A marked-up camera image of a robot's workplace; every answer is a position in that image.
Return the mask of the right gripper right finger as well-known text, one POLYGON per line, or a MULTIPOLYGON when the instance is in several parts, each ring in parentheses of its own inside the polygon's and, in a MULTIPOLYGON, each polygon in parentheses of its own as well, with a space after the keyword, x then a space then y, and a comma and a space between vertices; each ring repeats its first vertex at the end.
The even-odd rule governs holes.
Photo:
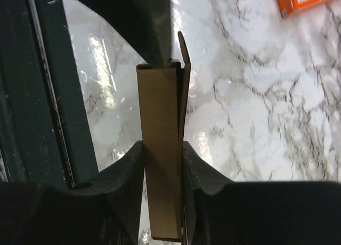
POLYGON ((234 182, 183 145, 188 244, 340 244, 340 184, 234 182))

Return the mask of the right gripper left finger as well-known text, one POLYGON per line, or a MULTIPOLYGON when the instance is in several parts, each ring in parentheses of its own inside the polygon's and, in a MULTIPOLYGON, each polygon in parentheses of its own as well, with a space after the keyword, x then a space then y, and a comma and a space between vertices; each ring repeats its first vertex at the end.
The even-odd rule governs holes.
POLYGON ((137 244, 143 144, 86 182, 1 184, 1 244, 137 244))

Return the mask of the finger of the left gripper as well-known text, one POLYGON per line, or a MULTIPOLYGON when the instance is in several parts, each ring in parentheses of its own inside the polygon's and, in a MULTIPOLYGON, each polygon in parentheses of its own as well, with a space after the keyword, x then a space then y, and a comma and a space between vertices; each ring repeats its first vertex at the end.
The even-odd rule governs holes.
POLYGON ((78 0, 105 19, 151 66, 171 61, 170 0, 78 0))

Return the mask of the brown cardboard box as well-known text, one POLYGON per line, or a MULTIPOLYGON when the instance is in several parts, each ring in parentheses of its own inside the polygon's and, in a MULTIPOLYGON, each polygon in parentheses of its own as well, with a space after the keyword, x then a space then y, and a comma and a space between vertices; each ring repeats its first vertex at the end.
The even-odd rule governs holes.
POLYGON ((191 61, 178 32, 183 62, 136 67, 151 236, 182 242, 182 150, 191 61))

